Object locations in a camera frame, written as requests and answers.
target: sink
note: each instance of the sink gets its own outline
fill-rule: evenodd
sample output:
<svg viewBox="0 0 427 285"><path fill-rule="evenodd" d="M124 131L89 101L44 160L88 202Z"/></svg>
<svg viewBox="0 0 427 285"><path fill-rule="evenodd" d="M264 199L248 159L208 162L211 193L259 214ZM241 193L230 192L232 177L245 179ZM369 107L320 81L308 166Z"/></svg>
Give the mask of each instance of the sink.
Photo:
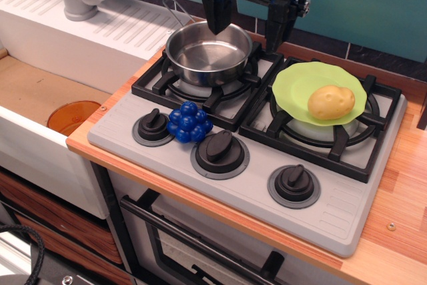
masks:
<svg viewBox="0 0 427 285"><path fill-rule="evenodd" d="M138 0L105 0L86 21L68 20L63 0L0 0L0 41L10 56L108 93L178 27L166 8Z"/></svg>
<svg viewBox="0 0 427 285"><path fill-rule="evenodd" d="M67 149L47 118L66 100L103 103L180 24L166 8L136 0L106 0L78 22L63 9L63 0L0 0L8 53L0 59L0 166L105 219L91 164Z"/></svg>

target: orange cup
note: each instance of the orange cup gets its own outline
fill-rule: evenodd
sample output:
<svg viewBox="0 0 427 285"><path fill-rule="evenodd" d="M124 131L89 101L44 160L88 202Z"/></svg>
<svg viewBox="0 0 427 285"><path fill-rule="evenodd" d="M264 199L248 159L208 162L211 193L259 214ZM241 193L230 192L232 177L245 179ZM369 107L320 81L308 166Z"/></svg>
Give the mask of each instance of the orange cup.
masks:
<svg viewBox="0 0 427 285"><path fill-rule="evenodd" d="M47 127L69 136L101 106L96 101L75 101L56 109L47 120Z"/></svg>

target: black burner grate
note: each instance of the black burner grate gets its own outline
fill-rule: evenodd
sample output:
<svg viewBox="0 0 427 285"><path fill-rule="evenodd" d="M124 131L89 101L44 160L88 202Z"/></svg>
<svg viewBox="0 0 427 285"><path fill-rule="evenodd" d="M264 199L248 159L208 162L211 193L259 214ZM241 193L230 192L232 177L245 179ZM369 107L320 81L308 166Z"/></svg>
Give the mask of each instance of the black burner grate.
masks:
<svg viewBox="0 0 427 285"><path fill-rule="evenodd" d="M284 67L287 68L291 64L299 62L302 61L288 58ZM356 119L365 124L366 129L356 137L350 138L343 126L335 125L333 141L318 141L302 137L287 126L287 123L293 118L285 111L278 111L275 106L276 101L272 93L274 78L275 76L271 78L264 92L260 95L259 100L253 106L251 113L243 120L239 134L360 182L368 182L382 142L384 141L388 125L400 98L400 89L377 83L376 78L371 75L365 79L359 79L368 94L367 110L369 111L365 111ZM392 100L385 117L380 117L379 107L373 96L374 93L389 97ZM257 129L254 125L254 120L266 104L270 104L273 120L268 124L266 129ZM317 148L328 148L329 151L319 151L310 146L297 144L288 139L289 137L302 141L306 145L316 146ZM368 137L374 138L375 144L365 168L359 168L342 161L341 156L348 146L360 144Z"/></svg>
<svg viewBox="0 0 427 285"><path fill-rule="evenodd" d="M258 61L261 59L272 62L272 66L262 79L257 76ZM284 68L284 56L282 54L267 54L262 49L261 44L255 42L252 53L248 59L248 70L239 79L242 86L236 91L227 94L224 94L221 87L215 87L212 89L209 97L200 97L184 93L174 85L179 77L167 70L167 61L167 55L163 52L162 57L132 85L132 94L171 109L179 108L183 100L193 101L208 113L214 125L231 131L237 130L243 118L249 112L252 102L259 96L260 88L263 87L263 84L267 83L272 75ZM159 77L159 80L151 85L156 77ZM216 109L220 107L222 103L235 99L243 94L248 97L233 117L224 117L216 112Z"/></svg>

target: oven window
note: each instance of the oven window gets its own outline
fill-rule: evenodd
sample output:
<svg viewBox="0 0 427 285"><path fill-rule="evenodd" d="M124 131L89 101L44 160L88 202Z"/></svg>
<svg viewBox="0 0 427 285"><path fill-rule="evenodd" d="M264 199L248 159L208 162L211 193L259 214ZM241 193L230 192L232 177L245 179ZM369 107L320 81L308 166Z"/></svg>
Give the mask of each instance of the oven window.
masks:
<svg viewBox="0 0 427 285"><path fill-rule="evenodd" d="M251 284L235 272L157 228L149 226L149 236L157 264L185 284Z"/></svg>

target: backsplash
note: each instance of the backsplash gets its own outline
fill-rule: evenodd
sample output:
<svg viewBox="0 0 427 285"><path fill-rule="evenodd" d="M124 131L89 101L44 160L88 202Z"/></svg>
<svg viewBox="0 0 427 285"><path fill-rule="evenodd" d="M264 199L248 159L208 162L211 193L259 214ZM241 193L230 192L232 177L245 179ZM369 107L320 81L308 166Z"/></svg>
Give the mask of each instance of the backsplash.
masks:
<svg viewBox="0 0 427 285"><path fill-rule="evenodd" d="M162 0L141 1L162 5ZM200 3L190 0L178 1L191 15L205 18L203 7ZM232 21L248 31L260 35L264 34L264 21L262 19L242 15L235 11ZM419 63L417 61L382 53L353 43L316 35L315 33L299 29L294 29L292 31L288 42L427 82L427 62Z"/></svg>

